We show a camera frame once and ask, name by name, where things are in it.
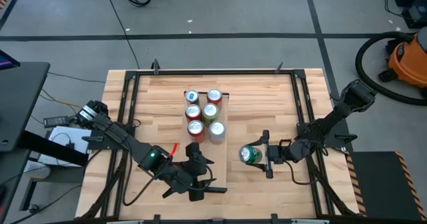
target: monitor screen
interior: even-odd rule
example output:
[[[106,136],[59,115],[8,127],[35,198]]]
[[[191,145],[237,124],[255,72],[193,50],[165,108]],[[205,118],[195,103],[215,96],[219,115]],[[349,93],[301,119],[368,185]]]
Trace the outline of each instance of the monitor screen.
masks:
[[[18,61],[0,50],[0,70],[18,67],[20,65],[21,64]]]

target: vacuum hose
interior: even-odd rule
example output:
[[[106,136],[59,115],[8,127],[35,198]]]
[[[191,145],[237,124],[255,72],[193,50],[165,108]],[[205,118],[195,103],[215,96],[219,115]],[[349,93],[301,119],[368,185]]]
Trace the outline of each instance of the vacuum hose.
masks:
[[[371,39],[369,39],[367,42],[365,42],[365,44],[363,44],[363,46],[359,49],[358,54],[356,55],[356,70],[359,74],[360,79],[367,84],[369,87],[371,87],[373,90],[385,95],[386,97],[389,97],[393,100],[402,102],[402,103],[407,103],[407,104],[411,104],[411,105],[421,105],[421,106],[426,106],[427,105],[427,100],[425,99],[417,99],[417,98],[412,98],[412,97],[406,97],[403,96],[401,94],[395,93],[385,87],[382,87],[381,85],[377,84],[375,81],[373,81],[371,78],[369,78],[369,76],[365,73],[365,70],[363,70],[363,66],[362,66],[362,58],[363,55],[365,54],[366,50],[368,50],[368,48],[373,45],[374,43],[376,43],[377,41],[383,40],[383,39],[387,39],[387,38],[393,38],[393,39],[397,39],[401,42],[411,42],[414,39],[413,35],[409,35],[409,34],[405,34],[405,33],[401,33],[399,31],[390,31],[390,32],[385,32],[382,34],[379,34],[377,37],[373,37]]]

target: soda can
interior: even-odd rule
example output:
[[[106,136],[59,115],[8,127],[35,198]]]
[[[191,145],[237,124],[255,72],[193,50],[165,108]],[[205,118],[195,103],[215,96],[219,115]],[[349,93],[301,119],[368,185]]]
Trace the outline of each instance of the soda can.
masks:
[[[222,92],[218,89],[212,89],[207,92],[207,102],[215,104],[219,109],[222,106]]]
[[[226,140],[226,126],[221,121],[214,121],[209,126],[209,139],[214,144],[220,144]]]
[[[187,100],[188,104],[199,105],[199,93],[197,91],[187,91],[187,93],[185,94],[185,99]]]
[[[201,109],[198,105],[191,104],[185,110],[185,117],[187,117],[187,121],[198,120],[201,121]]]
[[[202,143],[205,140],[205,128],[201,121],[190,121],[187,130],[192,141]]]
[[[215,104],[208,103],[203,107],[202,111],[203,123],[206,127],[209,127],[214,121],[218,120],[220,116],[220,110]]]
[[[244,145],[239,150],[239,158],[243,163],[259,163],[262,159],[262,152],[249,145]]]

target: wooden table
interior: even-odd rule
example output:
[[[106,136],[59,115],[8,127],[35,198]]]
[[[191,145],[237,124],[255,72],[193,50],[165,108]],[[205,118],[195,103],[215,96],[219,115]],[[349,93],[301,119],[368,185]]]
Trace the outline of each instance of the wooden table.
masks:
[[[328,88],[321,69],[306,69],[306,79],[316,118],[332,110]],[[125,71],[110,71],[102,101],[108,105],[109,115],[117,118],[123,89]],[[298,88],[302,93],[301,83]],[[238,159],[238,149],[260,138],[264,129],[270,130],[270,143],[296,136],[298,116],[290,82],[283,75],[194,75],[147,76],[139,81],[135,118],[141,121],[135,137],[153,145],[171,150],[181,135],[183,124],[183,91],[207,91],[219,88],[230,93],[228,104],[228,146],[226,155],[226,194],[208,193],[203,201],[189,202],[187,194],[173,194],[162,199],[167,185],[154,181],[145,193],[130,207],[121,207],[120,219],[269,219],[272,213],[279,218],[315,217],[310,186],[292,182],[287,165],[274,165],[274,178],[266,179],[265,173],[248,167]],[[305,120],[307,111],[303,103]],[[105,185],[110,151],[102,151],[87,167],[76,216],[87,211]],[[343,154],[329,150],[324,158],[330,185],[342,201],[353,211],[358,205]],[[131,171],[126,200],[149,180],[136,163]],[[309,181],[305,161],[292,163],[298,181]],[[323,189],[318,184],[322,211],[326,213]],[[115,190],[110,198],[112,214]]]

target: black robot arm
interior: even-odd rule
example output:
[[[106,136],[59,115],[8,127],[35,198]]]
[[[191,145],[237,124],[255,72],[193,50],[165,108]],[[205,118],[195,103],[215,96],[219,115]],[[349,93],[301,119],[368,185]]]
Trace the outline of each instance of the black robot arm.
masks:
[[[123,125],[112,121],[107,115],[107,106],[99,101],[90,101],[76,115],[77,123],[88,129],[102,131],[111,140],[131,153],[138,167],[150,176],[165,181],[176,193],[186,192],[193,177],[172,163],[172,156],[165,149],[139,142],[129,135]]]
[[[264,130],[260,140],[248,145],[264,144],[266,146],[266,164],[246,163],[246,165],[261,169],[266,172],[266,177],[271,179],[273,178],[271,162],[274,164],[283,164],[285,161],[297,163],[302,159],[306,159],[309,172],[322,184],[341,214],[355,215],[353,211],[345,206],[335,191],[330,187],[328,181],[320,173],[318,167],[311,158],[311,155],[316,150],[324,148],[325,138],[338,122],[345,119],[353,112],[363,112],[367,110],[375,102],[375,95],[376,92],[371,90],[360,80],[352,81],[343,89],[334,110],[325,118],[316,119],[313,123],[307,125],[294,140],[284,139],[280,141],[279,145],[270,145],[268,141],[268,130]],[[357,138],[355,135],[346,137],[348,137],[346,142]],[[289,145],[282,146],[283,142],[288,142]]]

